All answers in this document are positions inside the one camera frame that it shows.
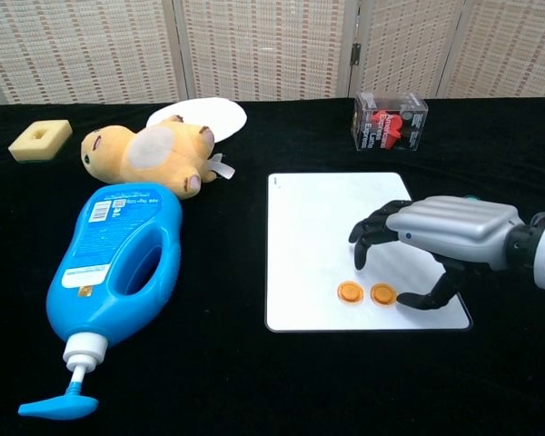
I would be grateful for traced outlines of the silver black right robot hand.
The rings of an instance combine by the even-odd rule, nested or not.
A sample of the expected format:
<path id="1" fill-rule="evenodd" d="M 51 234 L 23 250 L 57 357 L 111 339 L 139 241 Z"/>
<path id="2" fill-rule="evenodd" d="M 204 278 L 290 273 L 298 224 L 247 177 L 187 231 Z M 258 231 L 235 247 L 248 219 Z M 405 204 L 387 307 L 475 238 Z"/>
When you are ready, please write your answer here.
<path id="1" fill-rule="evenodd" d="M 429 311 L 447 305 L 470 271 L 506 270 L 508 236 L 524 226 L 512 205 L 435 195 L 418 201 L 387 202 L 357 222 L 348 241 L 353 245 L 358 271 L 374 245 L 401 242 L 431 254 L 444 268 L 431 291 L 397 296 L 397 302 L 404 306 Z"/>

